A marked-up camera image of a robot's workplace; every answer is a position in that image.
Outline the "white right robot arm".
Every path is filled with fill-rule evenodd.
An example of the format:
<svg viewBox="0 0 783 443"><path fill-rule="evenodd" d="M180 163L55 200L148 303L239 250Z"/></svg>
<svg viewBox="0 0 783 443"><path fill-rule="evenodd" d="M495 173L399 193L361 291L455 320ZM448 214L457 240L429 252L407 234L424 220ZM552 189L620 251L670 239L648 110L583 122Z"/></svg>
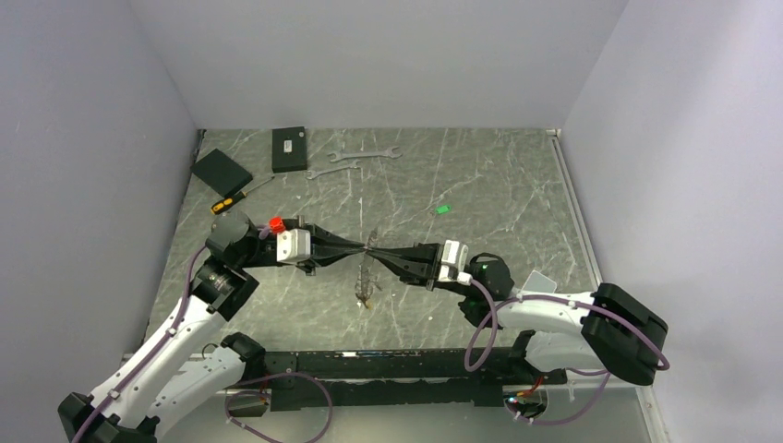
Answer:
<svg viewBox="0 0 783 443"><path fill-rule="evenodd" d="M459 308L476 329L465 348L469 372L488 359L503 329L521 333L508 361L521 383L573 370L650 386L657 372L671 367L663 352L667 323L616 284L603 282L581 293L556 293L552 282L544 291L519 287L502 257L470 257L467 246L453 240L366 251L405 284L463 297Z"/></svg>

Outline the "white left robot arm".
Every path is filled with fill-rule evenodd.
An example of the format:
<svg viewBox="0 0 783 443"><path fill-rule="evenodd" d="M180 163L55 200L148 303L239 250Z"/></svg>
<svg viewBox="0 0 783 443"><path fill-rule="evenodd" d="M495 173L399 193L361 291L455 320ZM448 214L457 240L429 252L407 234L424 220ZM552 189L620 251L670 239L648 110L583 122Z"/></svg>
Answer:
<svg viewBox="0 0 783 443"><path fill-rule="evenodd" d="M214 219L203 248L208 256L200 266L189 264L182 295L151 337L90 393L73 392L60 403L69 441L156 442L219 389L258 385L266 351L240 332L200 364L187 365L258 288L249 270L293 265L310 274L365 247L302 219L259 225L229 211Z"/></svg>

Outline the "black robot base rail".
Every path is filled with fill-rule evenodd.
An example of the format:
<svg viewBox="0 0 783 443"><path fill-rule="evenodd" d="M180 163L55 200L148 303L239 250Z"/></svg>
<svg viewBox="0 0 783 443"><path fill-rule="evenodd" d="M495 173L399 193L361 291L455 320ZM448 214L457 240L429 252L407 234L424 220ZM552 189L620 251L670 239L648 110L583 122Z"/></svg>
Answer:
<svg viewBox="0 0 783 443"><path fill-rule="evenodd" d="M513 387L563 385L564 370L541 375L511 347L493 349L475 372L464 368L464 350L268 352L247 369L235 390L264 390L274 412L309 407L468 403L501 407Z"/></svg>

